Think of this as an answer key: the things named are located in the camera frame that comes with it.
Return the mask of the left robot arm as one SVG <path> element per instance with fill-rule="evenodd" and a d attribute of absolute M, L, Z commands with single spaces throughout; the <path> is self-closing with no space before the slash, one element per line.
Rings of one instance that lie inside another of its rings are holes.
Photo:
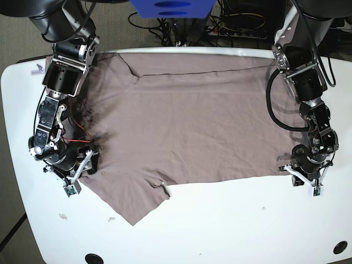
<path fill-rule="evenodd" d="M 269 116 L 279 127 L 306 133 L 308 138 L 307 146 L 300 144 L 292 149 L 289 164 L 279 171 L 289 172 L 294 186 L 306 184 L 313 196 L 322 194 L 323 179 L 339 148 L 338 136 L 329 123 L 330 110 L 321 98 L 328 87 L 336 85 L 336 79 L 333 73 L 327 73 L 318 46 L 334 19 L 349 16 L 351 1 L 292 1 L 272 46 L 278 69 L 266 87 Z M 299 104 L 304 127 L 284 124 L 274 114 L 271 91 L 280 74 Z"/>

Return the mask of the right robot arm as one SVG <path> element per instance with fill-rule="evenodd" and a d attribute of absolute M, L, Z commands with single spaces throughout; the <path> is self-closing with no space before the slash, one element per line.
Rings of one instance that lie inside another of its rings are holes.
<path fill-rule="evenodd" d="M 73 120 L 71 99 L 77 96 L 90 71 L 100 39 L 91 14 L 81 1 L 1 1 L 1 14 L 29 18 L 42 38 L 52 45 L 52 58 L 45 70 L 43 93 L 37 106 L 29 152 L 45 163 L 62 182 L 67 195 L 80 192 L 83 172 L 97 171 L 98 152 L 90 140 L 64 137 L 64 121 Z"/>

